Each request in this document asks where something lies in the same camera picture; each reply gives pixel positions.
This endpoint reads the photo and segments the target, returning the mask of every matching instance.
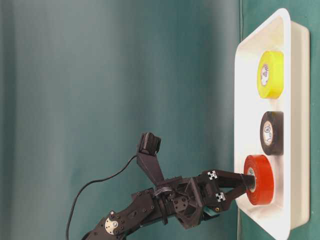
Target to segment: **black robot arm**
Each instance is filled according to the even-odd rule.
[[[85,240],[124,240],[141,227],[176,217],[185,229],[219,216],[232,200],[253,188],[255,177],[209,169],[195,177],[164,179],[157,155],[161,139],[147,132],[137,146],[137,164],[155,188],[132,194],[132,203],[123,211],[103,217]],[[221,188],[231,188],[224,192]]]

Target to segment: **plastic tray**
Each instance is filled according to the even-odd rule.
[[[282,51],[284,89],[277,99],[260,98],[257,69],[264,51]],[[234,171],[243,173],[247,155],[265,154],[260,123],[267,111],[283,112],[283,155],[267,156],[274,176],[271,204],[252,205],[246,194],[238,207],[275,239],[310,216],[310,36],[278,9],[237,47],[234,74]]]

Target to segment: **green curtain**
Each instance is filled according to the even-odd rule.
[[[162,138],[165,177],[233,170],[237,0],[0,1],[0,238],[64,239],[80,187],[118,171],[142,132]],[[80,196],[79,240],[152,183],[134,163]],[[235,203],[184,230],[130,240],[237,235]]]

